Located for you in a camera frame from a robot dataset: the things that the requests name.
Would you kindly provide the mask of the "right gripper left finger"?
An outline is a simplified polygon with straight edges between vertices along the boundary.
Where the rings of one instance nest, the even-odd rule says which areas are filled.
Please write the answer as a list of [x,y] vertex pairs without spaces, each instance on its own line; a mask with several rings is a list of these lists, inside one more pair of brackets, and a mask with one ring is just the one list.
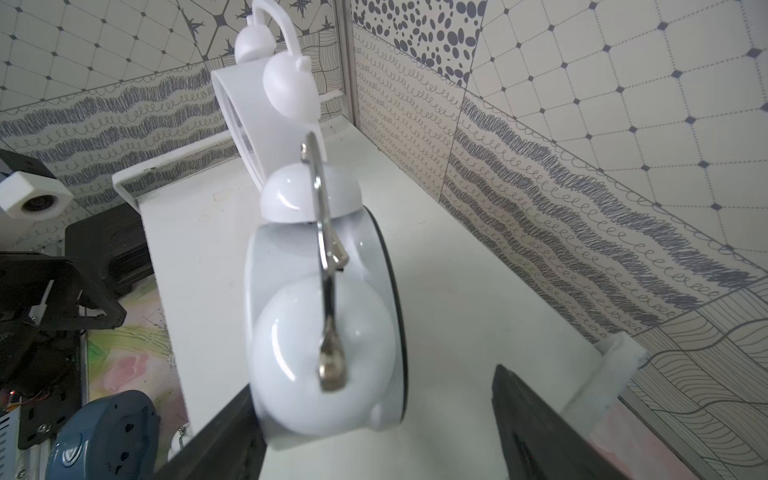
[[158,480],[228,480],[260,477],[267,443],[244,387],[173,459]]

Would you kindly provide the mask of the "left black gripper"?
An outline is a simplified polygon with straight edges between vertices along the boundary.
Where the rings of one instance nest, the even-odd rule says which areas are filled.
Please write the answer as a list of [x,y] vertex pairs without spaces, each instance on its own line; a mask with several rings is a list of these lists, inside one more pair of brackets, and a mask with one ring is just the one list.
[[114,329],[126,311],[68,257],[1,254],[1,382],[54,384],[74,368],[78,335]]

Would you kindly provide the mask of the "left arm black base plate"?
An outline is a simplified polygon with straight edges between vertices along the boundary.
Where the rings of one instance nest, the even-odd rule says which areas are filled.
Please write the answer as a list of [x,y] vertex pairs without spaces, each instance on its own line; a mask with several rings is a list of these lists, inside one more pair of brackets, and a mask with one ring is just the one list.
[[59,361],[64,373],[38,397],[24,401],[15,410],[19,414],[17,446],[20,450],[51,439],[83,405],[81,337],[67,338],[65,345],[67,353]]

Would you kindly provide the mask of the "white plastic twin-bell alarm clock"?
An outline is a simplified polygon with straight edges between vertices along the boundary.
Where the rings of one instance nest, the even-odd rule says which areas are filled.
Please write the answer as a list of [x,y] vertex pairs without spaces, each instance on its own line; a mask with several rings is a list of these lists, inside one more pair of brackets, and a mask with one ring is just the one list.
[[300,159],[310,132],[321,134],[320,94],[312,59],[302,52],[288,13],[254,1],[235,40],[233,66],[211,73],[228,130],[258,189]]

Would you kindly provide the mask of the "white metal twin-bell alarm clock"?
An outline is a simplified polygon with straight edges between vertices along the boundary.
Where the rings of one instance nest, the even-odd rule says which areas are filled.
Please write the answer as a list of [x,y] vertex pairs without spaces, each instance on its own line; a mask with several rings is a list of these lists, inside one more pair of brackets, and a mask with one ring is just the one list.
[[266,443],[287,450],[399,425],[406,335],[386,242],[357,180],[309,133],[261,193],[245,269],[249,386]]

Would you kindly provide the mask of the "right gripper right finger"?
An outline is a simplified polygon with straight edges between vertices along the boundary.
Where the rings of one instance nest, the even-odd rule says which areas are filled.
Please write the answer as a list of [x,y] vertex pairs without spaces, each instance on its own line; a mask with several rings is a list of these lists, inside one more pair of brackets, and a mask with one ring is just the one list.
[[494,371],[492,406],[511,480],[625,477],[520,377],[501,364]]

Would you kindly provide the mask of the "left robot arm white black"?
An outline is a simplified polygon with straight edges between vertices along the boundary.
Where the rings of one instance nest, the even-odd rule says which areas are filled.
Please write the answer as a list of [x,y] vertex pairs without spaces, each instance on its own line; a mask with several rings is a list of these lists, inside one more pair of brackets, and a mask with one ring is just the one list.
[[61,256],[2,253],[2,387],[31,395],[65,376],[75,334],[121,326],[120,298],[152,272],[141,218],[127,204],[69,225]]

